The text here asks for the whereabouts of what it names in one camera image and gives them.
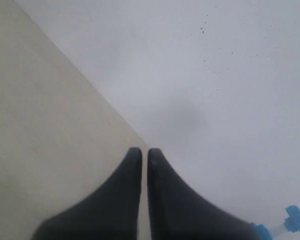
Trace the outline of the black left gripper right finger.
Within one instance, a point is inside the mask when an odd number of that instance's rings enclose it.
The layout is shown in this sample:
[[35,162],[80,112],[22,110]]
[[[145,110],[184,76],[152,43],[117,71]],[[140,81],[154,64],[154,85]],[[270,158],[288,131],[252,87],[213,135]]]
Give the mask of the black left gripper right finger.
[[195,192],[159,148],[151,148],[147,154],[147,197],[153,240],[259,239],[250,223]]

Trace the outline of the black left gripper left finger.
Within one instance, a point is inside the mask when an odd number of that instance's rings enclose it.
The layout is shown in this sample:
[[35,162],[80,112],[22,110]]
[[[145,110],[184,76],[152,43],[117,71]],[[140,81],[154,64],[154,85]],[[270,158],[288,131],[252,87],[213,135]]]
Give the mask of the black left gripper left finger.
[[46,219],[34,240],[136,240],[143,158],[128,149],[111,176],[71,208]]

